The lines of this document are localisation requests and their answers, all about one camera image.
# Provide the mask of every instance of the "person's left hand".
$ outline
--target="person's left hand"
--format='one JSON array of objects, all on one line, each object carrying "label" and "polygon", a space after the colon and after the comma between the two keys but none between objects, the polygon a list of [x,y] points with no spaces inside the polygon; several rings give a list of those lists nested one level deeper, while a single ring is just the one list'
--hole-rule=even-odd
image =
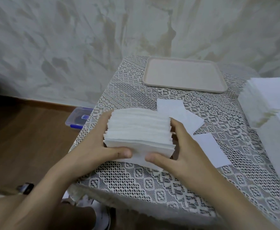
[{"label": "person's left hand", "polygon": [[103,113],[96,126],[71,152],[62,158],[53,170],[64,174],[71,181],[90,173],[106,161],[131,158],[132,152],[126,147],[104,147],[103,138],[112,111]]}]

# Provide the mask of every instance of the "blue container lid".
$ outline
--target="blue container lid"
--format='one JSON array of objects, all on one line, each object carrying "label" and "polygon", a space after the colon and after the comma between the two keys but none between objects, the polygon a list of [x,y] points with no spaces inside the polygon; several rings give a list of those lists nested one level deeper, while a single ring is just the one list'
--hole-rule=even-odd
[{"label": "blue container lid", "polygon": [[75,108],[75,110],[73,110],[68,119],[65,121],[65,125],[76,129],[82,129],[86,121],[89,119],[92,111],[93,109],[91,108]]}]

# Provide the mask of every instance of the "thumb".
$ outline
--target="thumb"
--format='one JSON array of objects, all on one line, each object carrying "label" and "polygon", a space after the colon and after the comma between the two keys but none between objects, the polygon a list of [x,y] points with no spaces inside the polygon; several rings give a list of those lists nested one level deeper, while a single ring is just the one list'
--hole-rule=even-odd
[{"label": "thumb", "polygon": [[172,172],[172,168],[174,167],[174,160],[164,157],[159,153],[149,153],[145,156],[145,160],[147,162],[153,163],[156,166],[163,168],[168,172]]},{"label": "thumb", "polygon": [[133,156],[131,150],[126,147],[114,147],[114,148],[107,148],[108,153],[107,157],[108,160],[116,160],[116,159],[126,159],[131,158]]}]

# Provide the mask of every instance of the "wooden floor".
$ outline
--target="wooden floor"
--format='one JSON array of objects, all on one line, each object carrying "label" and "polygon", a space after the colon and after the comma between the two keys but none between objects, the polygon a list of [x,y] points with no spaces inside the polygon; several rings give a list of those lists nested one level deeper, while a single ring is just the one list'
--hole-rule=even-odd
[{"label": "wooden floor", "polygon": [[78,135],[65,126],[70,113],[0,97],[0,186],[36,185],[69,151]]}]

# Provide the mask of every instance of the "table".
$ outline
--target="table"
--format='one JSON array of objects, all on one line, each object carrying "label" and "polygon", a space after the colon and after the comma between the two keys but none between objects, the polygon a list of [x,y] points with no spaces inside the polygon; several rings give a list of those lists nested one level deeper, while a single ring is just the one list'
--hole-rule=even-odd
[{"label": "table", "polygon": [[[218,171],[280,228],[280,179],[237,101],[245,80],[258,76],[257,73],[239,65],[219,64],[228,85],[221,94],[149,87],[142,83],[147,59],[123,59],[71,150],[105,111],[130,107],[157,110],[157,98],[181,99],[186,109],[205,119],[195,134],[212,133],[232,162]],[[179,224],[207,225],[219,221],[213,207],[171,174],[129,163],[106,162],[73,184],[69,192],[72,197],[88,194],[111,207],[133,209]]]}]

